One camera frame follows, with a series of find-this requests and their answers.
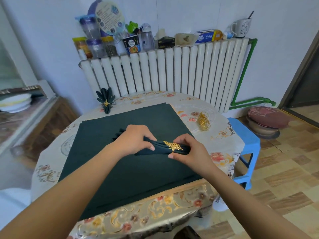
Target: green pipe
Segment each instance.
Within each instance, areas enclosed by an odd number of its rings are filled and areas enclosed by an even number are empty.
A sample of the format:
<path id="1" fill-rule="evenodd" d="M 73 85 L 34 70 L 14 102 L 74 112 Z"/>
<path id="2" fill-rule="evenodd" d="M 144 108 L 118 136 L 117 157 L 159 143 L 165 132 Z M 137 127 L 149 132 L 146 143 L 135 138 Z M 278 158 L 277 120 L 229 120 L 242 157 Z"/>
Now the green pipe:
<path id="1" fill-rule="evenodd" d="M 239 105 L 239 106 L 231 106 L 231 107 L 229 108 L 229 110 L 237 109 L 237 108 L 242 108 L 242 107 L 246 107 L 246 106 L 258 105 L 258 104 L 261 104 L 261 103 L 264 103 L 264 101 L 257 101 L 257 102 L 254 102 L 254 103 L 243 104 L 243 105 Z"/>
<path id="2" fill-rule="evenodd" d="M 257 39 L 249 39 L 249 41 L 248 41 L 248 44 L 251 44 L 251 47 L 250 47 L 250 50 L 249 50 L 249 53 L 248 53 L 244 68 L 242 69 L 241 76 L 239 78 L 238 85 L 237 85 L 233 100 L 230 103 L 230 105 L 232 106 L 232 107 L 229 108 L 230 110 L 236 109 L 236 108 L 242 108 L 242 107 L 246 107 L 246 106 L 251 106 L 251 105 L 257 105 L 257 104 L 261 104 L 261 103 L 271 103 L 272 106 L 276 105 L 276 102 L 274 102 L 274 101 L 272 101 L 272 100 L 270 100 L 268 98 L 261 97 L 261 96 L 256 97 L 256 98 L 252 98 L 252 99 L 248 99 L 248 100 L 244 100 L 244 101 L 240 101 L 240 102 L 236 102 L 236 98 L 237 98 L 237 95 L 238 95 L 242 80 L 244 79 L 244 76 L 245 76 L 245 73 L 246 73 L 250 58 L 251 58 L 251 56 L 253 54 L 254 48 L 255 48 L 255 46 L 257 44 L 257 41 L 258 41 Z"/>

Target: floral tablecloth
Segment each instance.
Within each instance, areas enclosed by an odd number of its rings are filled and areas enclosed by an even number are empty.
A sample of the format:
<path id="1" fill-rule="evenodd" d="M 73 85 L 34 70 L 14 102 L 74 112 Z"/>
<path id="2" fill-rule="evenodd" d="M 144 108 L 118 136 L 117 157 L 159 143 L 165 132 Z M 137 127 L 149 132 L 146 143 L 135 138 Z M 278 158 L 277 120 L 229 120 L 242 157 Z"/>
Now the floral tablecloth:
<path id="1" fill-rule="evenodd" d="M 234 132 L 227 118 L 210 104 L 193 96 L 167 91 L 138 92 L 118 98 L 109 114 L 105 114 L 99 107 L 82 115 L 41 153 L 32 177 L 32 201 L 58 182 L 82 121 L 164 102 L 174 107 L 194 137 L 205 145 L 214 163 L 232 177 L 244 142 Z M 201 131 L 196 122 L 200 112 L 208 114 L 211 124 L 209 131 Z M 170 231 L 190 217 L 203 216 L 211 207 L 215 196 L 212 187 L 205 183 L 186 191 L 144 199 L 79 221 L 70 235 L 74 238 L 145 238 L 159 231 Z"/>

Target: white cup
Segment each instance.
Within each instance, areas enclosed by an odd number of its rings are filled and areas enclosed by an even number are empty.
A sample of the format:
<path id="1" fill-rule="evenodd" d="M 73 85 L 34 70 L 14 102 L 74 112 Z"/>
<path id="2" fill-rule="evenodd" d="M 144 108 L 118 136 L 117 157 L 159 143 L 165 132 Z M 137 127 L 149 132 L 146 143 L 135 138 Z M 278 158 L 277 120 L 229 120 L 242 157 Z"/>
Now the white cup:
<path id="1" fill-rule="evenodd" d="M 250 23 L 251 23 L 251 18 L 240 19 L 236 22 L 233 22 L 233 24 L 230 26 L 230 30 L 232 31 L 233 34 L 236 35 L 237 38 L 243 38 L 248 33 Z"/>

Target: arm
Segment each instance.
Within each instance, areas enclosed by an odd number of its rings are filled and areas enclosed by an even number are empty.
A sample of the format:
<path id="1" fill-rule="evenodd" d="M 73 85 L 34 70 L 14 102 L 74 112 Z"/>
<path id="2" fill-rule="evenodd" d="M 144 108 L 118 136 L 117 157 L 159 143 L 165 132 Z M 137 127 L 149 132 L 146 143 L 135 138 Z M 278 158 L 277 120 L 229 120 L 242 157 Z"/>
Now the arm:
<path id="1" fill-rule="evenodd" d="M 169 154 L 205 178 L 220 194 L 228 208 L 252 239 L 310 238 L 295 225 L 261 204 L 254 196 L 216 167 L 203 144 L 189 134 L 174 140 L 191 147 L 188 155 Z"/>
<path id="2" fill-rule="evenodd" d="M 154 146 L 144 125 L 129 125 L 117 140 L 54 185 L 0 231 L 0 238 L 66 239 L 106 176 L 124 156 Z"/>

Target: hand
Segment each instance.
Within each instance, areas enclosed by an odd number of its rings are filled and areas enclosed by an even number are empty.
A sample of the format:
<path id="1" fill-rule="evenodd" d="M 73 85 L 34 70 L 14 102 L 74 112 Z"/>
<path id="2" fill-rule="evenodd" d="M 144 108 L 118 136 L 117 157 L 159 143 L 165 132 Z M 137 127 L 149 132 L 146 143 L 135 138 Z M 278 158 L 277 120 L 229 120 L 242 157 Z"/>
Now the hand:
<path id="1" fill-rule="evenodd" d="M 212 173 L 212 167 L 215 165 L 203 144 L 189 134 L 183 134 L 173 142 L 189 145 L 190 153 L 188 155 L 171 153 L 168 155 L 169 158 L 182 162 L 204 178 Z"/>
<path id="2" fill-rule="evenodd" d="M 147 126 L 128 125 L 126 131 L 123 132 L 113 143 L 117 146 L 118 151 L 121 151 L 122 157 L 137 153 L 144 148 L 154 151 L 154 145 L 150 142 L 145 142 L 143 140 L 144 136 L 153 141 L 157 141 Z"/>

